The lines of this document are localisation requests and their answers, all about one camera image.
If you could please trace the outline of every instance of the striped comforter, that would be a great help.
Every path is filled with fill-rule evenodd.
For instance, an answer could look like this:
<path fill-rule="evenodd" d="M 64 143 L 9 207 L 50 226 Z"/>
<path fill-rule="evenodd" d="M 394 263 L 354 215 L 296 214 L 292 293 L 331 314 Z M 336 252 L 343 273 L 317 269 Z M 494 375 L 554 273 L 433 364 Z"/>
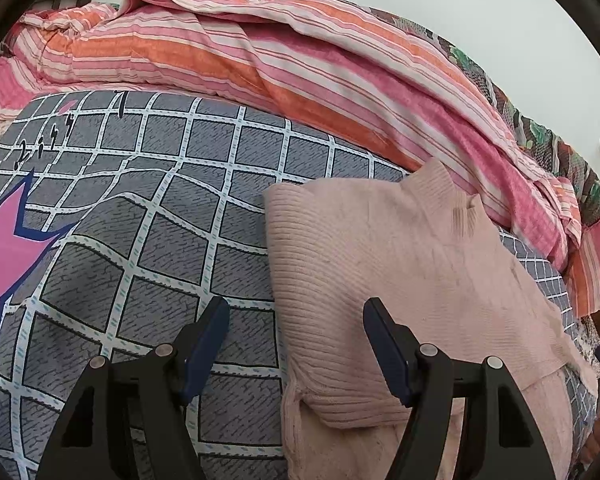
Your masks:
<path fill-rule="evenodd" d="M 180 89 L 282 114 L 410 171 L 435 156 L 491 219 L 600 309 L 600 221 L 432 45 L 340 0 L 124 0 L 25 14 L 0 57 L 0 118 L 41 92 Z"/>

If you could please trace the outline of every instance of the white wall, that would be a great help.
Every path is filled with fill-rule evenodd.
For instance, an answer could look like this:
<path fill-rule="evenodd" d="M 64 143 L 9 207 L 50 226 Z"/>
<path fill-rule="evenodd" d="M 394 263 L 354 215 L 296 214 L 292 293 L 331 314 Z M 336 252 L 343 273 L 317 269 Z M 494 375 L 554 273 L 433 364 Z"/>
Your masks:
<path fill-rule="evenodd" d="M 561 135 L 600 175 L 600 57 L 555 0 L 351 1 L 455 43 L 523 114 Z"/>

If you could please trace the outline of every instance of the pink sweater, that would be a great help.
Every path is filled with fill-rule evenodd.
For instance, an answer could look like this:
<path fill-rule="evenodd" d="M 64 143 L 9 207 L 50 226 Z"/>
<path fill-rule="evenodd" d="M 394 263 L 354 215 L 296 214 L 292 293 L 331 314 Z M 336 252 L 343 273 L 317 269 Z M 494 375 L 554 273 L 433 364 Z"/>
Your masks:
<path fill-rule="evenodd" d="M 458 190 L 432 160 L 400 184 L 276 184 L 265 199 L 288 352 L 282 416 L 291 479 L 382 479 L 388 470 L 409 411 L 389 393 L 366 339 L 362 307 L 373 296 L 420 342 L 454 359 L 501 357 L 565 476 L 571 409 L 559 369 L 573 365 L 592 393 L 595 374 L 556 307 L 500 243 L 478 196 Z M 456 402 L 453 413 L 461 412 Z M 323 441 L 331 446 L 317 446 Z"/>

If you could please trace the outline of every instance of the grid pattern fabric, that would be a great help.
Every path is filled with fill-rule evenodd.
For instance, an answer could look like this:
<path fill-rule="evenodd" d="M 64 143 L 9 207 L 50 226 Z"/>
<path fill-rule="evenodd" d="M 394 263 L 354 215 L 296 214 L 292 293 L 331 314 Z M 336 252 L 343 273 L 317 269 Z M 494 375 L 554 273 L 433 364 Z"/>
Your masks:
<path fill-rule="evenodd" d="M 75 225 L 4 309 L 0 459 L 12 477 L 34 478 L 91 356 L 116 362 L 145 354 L 220 294 L 232 308 L 230 329 L 202 395 L 187 409 L 189 435 L 209 480 L 286 478 L 286 359 L 262 191 L 324 176 L 399 181 L 406 172 L 253 108 L 112 91 L 31 102 L 0 140 L 0 197 L 32 169 L 26 226 Z M 512 235 L 500 230 L 500 237 L 576 339 L 558 272 Z M 580 443 L 595 399 L 576 374 L 565 374 Z M 132 426 L 141 478 L 151 478 L 141 421 L 132 418 Z"/>

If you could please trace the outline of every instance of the bedspread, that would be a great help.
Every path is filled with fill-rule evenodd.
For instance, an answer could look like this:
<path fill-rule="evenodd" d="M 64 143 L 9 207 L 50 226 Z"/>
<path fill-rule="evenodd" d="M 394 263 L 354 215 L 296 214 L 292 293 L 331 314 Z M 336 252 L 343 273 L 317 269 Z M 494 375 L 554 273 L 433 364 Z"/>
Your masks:
<path fill-rule="evenodd" d="M 230 328 L 202 395 L 187 408 L 187 429 L 208 480 L 286 479 L 286 356 L 262 192 L 274 182 L 330 176 L 396 182 L 407 172 L 254 108 L 111 91 L 27 105 L 0 138 L 0 201 L 32 170 L 24 226 L 71 231 L 0 304 L 0 460 L 11 477 L 26 480 L 37 469 L 88 359 L 116 362 L 171 341 L 219 294 L 231 306 Z M 592 362 L 559 273 L 499 232 Z M 577 373 L 564 373 L 577 452 L 596 397 Z M 139 477 L 151 478 L 141 420 L 132 427 Z"/>
<path fill-rule="evenodd" d="M 101 14 L 20 20 L 6 39 L 14 57 L 0 58 L 0 118 L 41 91 L 149 84 L 282 113 L 410 171 L 435 156 L 565 273 L 579 316 L 600 309 L 600 221 L 583 236 L 571 182 L 523 153 L 429 42 L 340 0 L 124 0 Z"/>

